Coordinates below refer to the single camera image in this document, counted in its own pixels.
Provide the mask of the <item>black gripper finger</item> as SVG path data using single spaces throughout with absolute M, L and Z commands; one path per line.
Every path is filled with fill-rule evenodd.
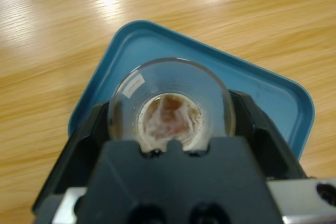
M 267 180 L 306 179 L 307 176 L 270 117 L 251 96 L 230 90 L 236 114 L 236 136 L 246 138 Z
M 105 102 L 93 106 L 69 137 L 32 206 L 35 216 L 48 197 L 64 194 L 70 187 L 86 186 L 104 143 L 110 139 L 108 105 Z

